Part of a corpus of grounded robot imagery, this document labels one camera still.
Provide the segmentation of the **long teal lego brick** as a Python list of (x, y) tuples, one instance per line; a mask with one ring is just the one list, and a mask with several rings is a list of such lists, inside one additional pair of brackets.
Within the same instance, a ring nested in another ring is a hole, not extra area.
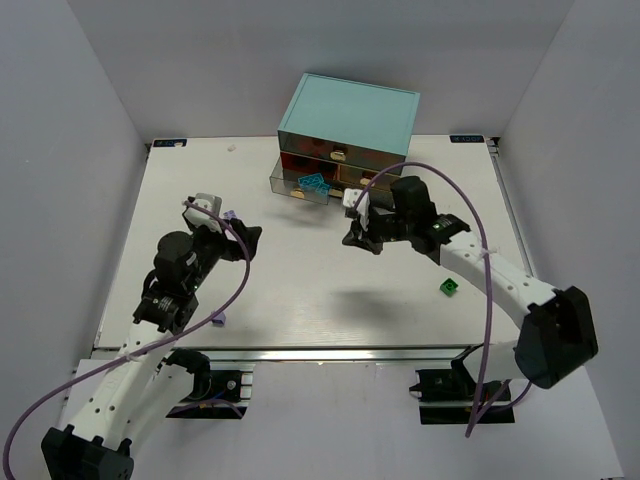
[(323, 175), (320, 173), (301, 176), (298, 179), (298, 185), (302, 189), (316, 189), (318, 185), (324, 183)]

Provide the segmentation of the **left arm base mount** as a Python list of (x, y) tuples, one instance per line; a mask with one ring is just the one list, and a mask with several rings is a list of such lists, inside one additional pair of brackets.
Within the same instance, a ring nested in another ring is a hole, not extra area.
[(211, 361), (201, 352), (177, 349), (158, 369), (177, 365), (193, 380), (193, 388), (170, 410), (167, 418), (241, 420), (252, 396), (253, 368)]

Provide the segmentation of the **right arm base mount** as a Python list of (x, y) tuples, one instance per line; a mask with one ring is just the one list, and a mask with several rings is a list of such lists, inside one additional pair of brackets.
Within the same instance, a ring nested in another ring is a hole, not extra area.
[[(515, 416), (509, 405), (511, 392), (501, 384), (521, 376), (515, 361), (515, 344), (503, 342), (490, 346), (479, 406), (490, 399), (495, 402), (477, 421), (479, 424), (513, 424)], [(419, 402), (422, 425), (463, 425), (471, 418), (477, 374), (485, 349), (471, 346), (443, 368), (416, 371), (416, 383), (409, 388)]]

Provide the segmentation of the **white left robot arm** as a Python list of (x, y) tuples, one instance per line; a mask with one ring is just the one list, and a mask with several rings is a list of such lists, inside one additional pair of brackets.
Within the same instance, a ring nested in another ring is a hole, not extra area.
[(164, 235), (143, 283), (128, 337), (117, 363), (63, 429), (50, 428), (41, 443), (53, 479), (128, 479), (139, 449), (181, 401), (210, 387), (209, 359), (174, 349), (199, 302), (196, 291), (219, 260), (255, 257), (262, 234), (239, 219), (229, 221), (237, 239), (214, 224), (188, 224)]

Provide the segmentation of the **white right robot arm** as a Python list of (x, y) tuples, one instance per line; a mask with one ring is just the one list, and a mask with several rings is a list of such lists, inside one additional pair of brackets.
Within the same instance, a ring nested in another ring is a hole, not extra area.
[(598, 354), (591, 307), (582, 290), (554, 287), (490, 252), (467, 223), (437, 212), (417, 176), (395, 181), (391, 195), (391, 209), (380, 212), (368, 192), (344, 192), (351, 226), (343, 244), (378, 255), (384, 244), (406, 241), (484, 293), (519, 330), (513, 341), (466, 348), (451, 362), (457, 378), (469, 386), (525, 379), (549, 389)]

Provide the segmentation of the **small clear drawer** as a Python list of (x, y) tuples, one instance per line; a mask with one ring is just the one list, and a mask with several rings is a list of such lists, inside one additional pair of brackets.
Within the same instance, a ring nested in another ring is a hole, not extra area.
[[(363, 189), (376, 175), (377, 172), (375, 171), (361, 169), (350, 165), (339, 165), (337, 170), (337, 181), (345, 187)], [(398, 175), (385, 173), (374, 182), (373, 189), (389, 191), (391, 184), (398, 179)]]
[(289, 167), (282, 158), (269, 177), (271, 192), (298, 200), (327, 205), (331, 186), (320, 172), (306, 173)]

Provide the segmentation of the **small teal lego cube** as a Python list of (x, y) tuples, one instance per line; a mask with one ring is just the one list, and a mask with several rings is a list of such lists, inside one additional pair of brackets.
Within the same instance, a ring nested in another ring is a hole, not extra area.
[(330, 187), (328, 184), (326, 184), (326, 183), (322, 183), (322, 184), (320, 184), (320, 185), (318, 185), (318, 186), (317, 186), (317, 188), (316, 188), (316, 192), (317, 192), (319, 195), (328, 196), (328, 195), (329, 195), (329, 192), (330, 192), (330, 189), (331, 189), (331, 187)]

